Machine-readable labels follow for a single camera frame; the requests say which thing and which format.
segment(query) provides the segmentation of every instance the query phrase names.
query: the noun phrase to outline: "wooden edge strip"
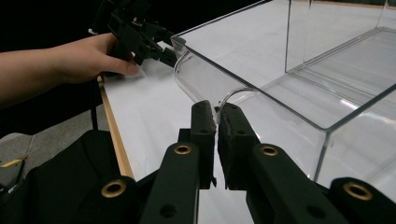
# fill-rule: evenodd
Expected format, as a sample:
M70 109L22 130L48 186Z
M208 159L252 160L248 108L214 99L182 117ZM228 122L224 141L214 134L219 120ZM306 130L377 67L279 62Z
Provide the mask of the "wooden edge strip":
M108 127L113 140L114 149L117 156L117 161L120 167L120 174L126 175L134 179L131 164L129 163L128 156L126 155L125 148L120 137L119 128L117 127L116 120L114 119L113 111L111 110L110 102L108 101L105 86L101 77L98 77L98 85L102 95L103 105L106 111Z

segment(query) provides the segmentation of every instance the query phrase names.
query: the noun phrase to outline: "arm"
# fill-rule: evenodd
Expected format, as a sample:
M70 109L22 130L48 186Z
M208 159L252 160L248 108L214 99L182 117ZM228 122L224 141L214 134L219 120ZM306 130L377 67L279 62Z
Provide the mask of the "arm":
M64 83L81 83L101 72L137 73L133 62L107 56L116 41L96 35L51 49L0 53L0 108L32 98Z

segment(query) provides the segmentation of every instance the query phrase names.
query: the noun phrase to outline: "transparent plastic container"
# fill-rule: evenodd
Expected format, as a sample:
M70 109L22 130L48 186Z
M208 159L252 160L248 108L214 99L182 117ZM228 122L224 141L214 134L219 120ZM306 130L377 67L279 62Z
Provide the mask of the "transparent plastic container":
M329 187L364 180L396 202L396 7L259 2L173 37L194 102L242 108L262 143Z

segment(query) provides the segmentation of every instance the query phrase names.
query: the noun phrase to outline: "acrylic box wall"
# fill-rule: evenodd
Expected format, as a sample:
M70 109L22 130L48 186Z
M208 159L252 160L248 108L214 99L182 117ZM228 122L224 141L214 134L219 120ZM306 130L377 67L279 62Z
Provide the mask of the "acrylic box wall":
M239 105L312 180L353 176L396 201L395 25L388 2L259 3L175 36L176 81Z

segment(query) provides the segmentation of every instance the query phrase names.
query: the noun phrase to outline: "human hand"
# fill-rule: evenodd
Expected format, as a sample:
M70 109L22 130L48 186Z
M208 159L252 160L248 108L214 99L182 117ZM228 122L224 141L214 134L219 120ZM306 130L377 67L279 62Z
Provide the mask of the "human hand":
M81 83L98 77L102 72L113 72L123 75L134 75L138 68L132 60L108 56L116 42L113 34L102 34L80 39L52 49L55 71L63 83Z

